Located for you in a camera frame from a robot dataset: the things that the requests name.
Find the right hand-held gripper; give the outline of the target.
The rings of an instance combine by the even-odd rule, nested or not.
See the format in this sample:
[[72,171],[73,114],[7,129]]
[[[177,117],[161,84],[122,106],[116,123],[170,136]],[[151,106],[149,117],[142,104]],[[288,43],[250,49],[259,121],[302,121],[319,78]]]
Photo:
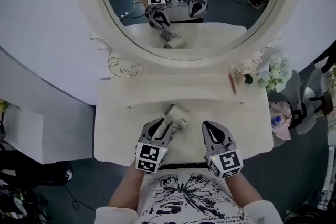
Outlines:
[[204,121],[202,133],[208,151],[205,159],[215,176],[226,178],[238,174],[244,165],[229,129],[214,121]]

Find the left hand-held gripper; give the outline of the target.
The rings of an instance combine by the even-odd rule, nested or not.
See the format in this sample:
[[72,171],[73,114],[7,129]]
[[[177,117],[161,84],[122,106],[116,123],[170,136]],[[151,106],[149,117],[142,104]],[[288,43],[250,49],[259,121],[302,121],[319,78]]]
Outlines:
[[135,167],[146,173],[156,173],[163,164],[167,153],[168,144],[171,139],[173,124],[168,124],[162,131],[159,138],[154,139],[154,145],[151,143],[152,137],[162,125],[164,119],[158,118],[145,124],[142,128],[139,142],[137,143],[135,153]]

